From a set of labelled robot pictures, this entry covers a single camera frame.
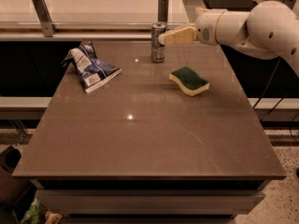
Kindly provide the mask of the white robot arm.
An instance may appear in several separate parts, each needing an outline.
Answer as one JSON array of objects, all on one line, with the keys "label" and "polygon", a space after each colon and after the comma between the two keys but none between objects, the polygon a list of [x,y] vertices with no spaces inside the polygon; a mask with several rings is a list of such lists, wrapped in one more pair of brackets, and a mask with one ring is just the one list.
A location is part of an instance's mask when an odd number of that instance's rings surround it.
[{"label": "white robot arm", "polygon": [[229,46],[250,57],[282,58],[299,75],[299,18],[286,5],[265,1],[250,12],[198,7],[194,25],[183,25],[158,36],[163,45]]}]

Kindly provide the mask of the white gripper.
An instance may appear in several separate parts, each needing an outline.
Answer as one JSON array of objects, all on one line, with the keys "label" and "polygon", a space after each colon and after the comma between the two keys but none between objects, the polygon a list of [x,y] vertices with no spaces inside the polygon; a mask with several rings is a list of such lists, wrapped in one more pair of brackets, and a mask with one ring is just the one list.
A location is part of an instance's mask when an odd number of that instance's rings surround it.
[{"label": "white gripper", "polygon": [[191,44],[198,37],[198,40],[202,44],[215,46],[218,44],[216,38],[216,29],[219,18],[223,13],[223,9],[197,7],[195,9],[196,31],[191,26],[174,29],[159,35],[158,41],[162,45],[183,45]]}]

